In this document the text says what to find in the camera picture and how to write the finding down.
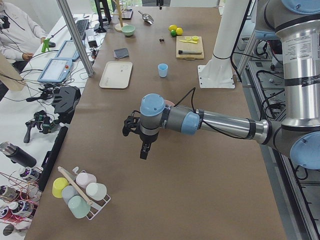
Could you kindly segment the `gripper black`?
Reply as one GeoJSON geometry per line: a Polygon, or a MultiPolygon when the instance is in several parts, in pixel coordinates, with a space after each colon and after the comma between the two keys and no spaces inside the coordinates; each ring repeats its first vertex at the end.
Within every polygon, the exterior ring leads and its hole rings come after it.
{"type": "Polygon", "coordinates": [[[158,134],[154,135],[146,135],[144,133],[141,133],[139,135],[140,139],[142,140],[142,146],[140,150],[140,158],[143,160],[146,160],[149,154],[149,151],[151,149],[151,145],[153,142],[155,142],[158,138],[158,134]]]}

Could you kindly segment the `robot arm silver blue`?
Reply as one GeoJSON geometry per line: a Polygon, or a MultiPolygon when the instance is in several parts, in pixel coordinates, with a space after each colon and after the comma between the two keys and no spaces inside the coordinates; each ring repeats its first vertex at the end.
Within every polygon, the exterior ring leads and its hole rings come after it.
{"type": "Polygon", "coordinates": [[[140,158],[146,159],[159,129],[193,135],[197,130],[255,140],[296,165],[320,167],[320,3],[317,0],[263,0],[257,30],[271,30],[281,40],[286,116],[282,122],[238,118],[166,105],[155,93],[142,98],[137,132],[140,158]]]}

